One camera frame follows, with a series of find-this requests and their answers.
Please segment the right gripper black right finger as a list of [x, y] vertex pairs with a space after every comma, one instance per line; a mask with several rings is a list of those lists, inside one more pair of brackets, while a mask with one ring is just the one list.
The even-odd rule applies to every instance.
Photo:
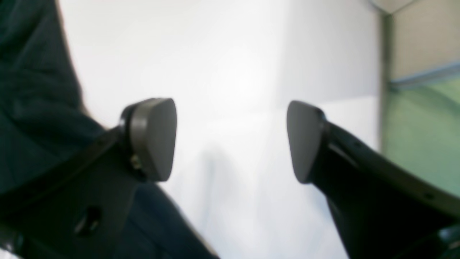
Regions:
[[350, 259], [458, 259], [459, 198], [399, 168], [324, 112], [291, 101], [294, 174], [327, 204]]

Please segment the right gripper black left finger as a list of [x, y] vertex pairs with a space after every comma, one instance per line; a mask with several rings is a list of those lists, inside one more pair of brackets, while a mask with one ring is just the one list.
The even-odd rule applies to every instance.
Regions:
[[143, 182], [168, 180], [177, 109], [129, 105], [120, 123], [68, 161], [1, 195], [1, 251], [23, 259], [109, 259]]

